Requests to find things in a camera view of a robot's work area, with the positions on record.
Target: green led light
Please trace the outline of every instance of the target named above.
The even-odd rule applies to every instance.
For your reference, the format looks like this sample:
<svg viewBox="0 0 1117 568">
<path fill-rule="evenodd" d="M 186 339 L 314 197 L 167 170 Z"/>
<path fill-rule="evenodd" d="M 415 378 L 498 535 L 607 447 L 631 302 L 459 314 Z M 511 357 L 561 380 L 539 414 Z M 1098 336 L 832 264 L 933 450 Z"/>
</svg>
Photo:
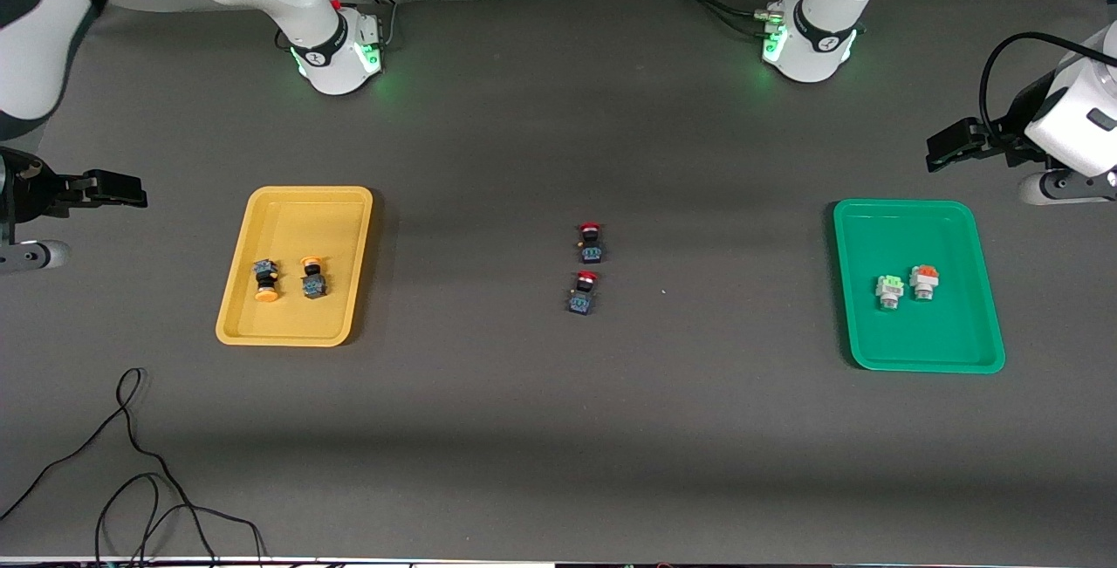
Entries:
<svg viewBox="0 0 1117 568">
<path fill-rule="evenodd" d="M 853 40 L 856 39 L 857 39 L 857 29 L 853 29 L 853 31 L 849 35 L 849 44 L 846 45 L 846 52 L 841 55 L 842 62 L 846 62 L 846 60 L 849 59 L 849 51 L 853 50 Z"/>
<path fill-rule="evenodd" d="M 295 52 L 295 47 L 290 48 L 290 56 L 295 58 L 295 64 L 298 65 L 298 74 L 306 78 L 306 68 L 303 68 L 303 60 L 298 58 L 298 54 Z"/>
<path fill-rule="evenodd" d="M 768 36 L 768 39 L 772 41 L 764 48 L 764 59 L 776 62 L 780 59 L 780 54 L 783 52 L 783 45 L 787 41 L 787 27 L 781 25 L 775 33 Z"/>
</svg>

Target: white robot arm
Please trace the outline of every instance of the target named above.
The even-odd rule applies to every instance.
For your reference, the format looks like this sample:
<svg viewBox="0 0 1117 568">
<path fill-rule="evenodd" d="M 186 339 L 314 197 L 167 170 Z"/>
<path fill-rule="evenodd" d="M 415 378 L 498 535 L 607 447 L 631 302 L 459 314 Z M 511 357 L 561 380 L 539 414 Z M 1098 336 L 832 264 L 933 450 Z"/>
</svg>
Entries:
<svg viewBox="0 0 1117 568">
<path fill-rule="evenodd" d="M 0 142 L 39 127 L 106 0 L 0 0 Z"/>
<path fill-rule="evenodd" d="M 985 106 L 990 69 L 1006 46 L 1023 39 L 1071 52 L 991 122 Z M 1021 182 L 1022 202 L 1117 201 L 1117 22 L 1081 45 L 1032 31 L 1006 38 L 985 64 L 980 93 L 981 118 L 963 118 L 927 139 L 928 171 L 1004 154 L 1009 166 L 1046 166 Z"/>
<path fill-rule="evenodd" d="M 796 81 L 830 78 L 849 58 L 857 20 L 869 0 L 779 0 L 770 12 L 782 12 L 783 25 L 770 23 L 762 59 Z"/>
<path fill-rule="evenodd" d="M 299 71 L 316 90 L 350 94 L 381 69 L 380 23 L 331 0 L 213 0 L 262 10 L 292 42 Z"/>
</svg>

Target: cable connector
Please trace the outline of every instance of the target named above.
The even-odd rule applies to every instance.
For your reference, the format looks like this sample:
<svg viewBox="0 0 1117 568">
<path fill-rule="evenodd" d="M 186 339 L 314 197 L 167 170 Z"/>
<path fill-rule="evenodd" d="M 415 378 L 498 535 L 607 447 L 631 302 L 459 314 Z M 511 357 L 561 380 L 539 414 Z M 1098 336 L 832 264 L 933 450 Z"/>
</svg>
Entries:
<svg viewBox="0 0 1117 568">
<path fill-rule="evenodd" d="M 783 12 L 773 9 L 758 9 L 753 11 L 753 20 L 770 22 L 772 25 L 783 25 Z"/>
</svg>

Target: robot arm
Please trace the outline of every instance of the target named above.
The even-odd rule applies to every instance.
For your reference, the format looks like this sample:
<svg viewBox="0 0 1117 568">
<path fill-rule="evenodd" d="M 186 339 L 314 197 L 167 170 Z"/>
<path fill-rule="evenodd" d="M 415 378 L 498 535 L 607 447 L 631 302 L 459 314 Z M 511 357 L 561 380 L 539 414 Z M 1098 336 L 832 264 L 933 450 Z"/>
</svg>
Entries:
<svg viewBox="0 0 1117 568">
<path fill-rule="evenodd" d="M 1117 22 L 1082 45 L 1037 32 L 1005 39 L 985 65 L 982 110 L 996 56 L 1011 42 L 1029 38 L 1072 52 L 1021 90 L 1002 118 L 989 122 L 983 112 L 982 118 L 963 118 L 928 138 L 927 170 L 1004 154 L 1009 166 L 1025 162 L 1046 166 L 1021 182 L 1025 203 L 1117 201 Z"/>
<path fill-rule="evenodd" d="M 271 17 L 292 42 L 299 73 L 316 90 L 350 94 L 381 69 L 380 22 L 331 0 L 213 0 Z"/>
<path fill-rule="evenodd" d="M 40 126 L 61 99 L 89 23 L 107 0 L 0 0 L 0 142 Z M 56 174 L 35 155 L 0 146 L 0 275 L 65 264 L 65 242 L 17 242 L 16 225 L 70 208 L 147 206 L 139 179 L 112 171 Z"/>
<path fill-rule="evenodd" d="M 105 0 L 0 0 L 0 142 L 39 127 Z"/>
<path fill-rule="evenodd" d="M 763 59 L 796 81 L 830 78 L 849 58 L 857 36 L 855 25 L 869 0 L 779 0 L 768 11 L 791 16 L 787 25 L 766 27 L 772 32 Z"/>
</svg>

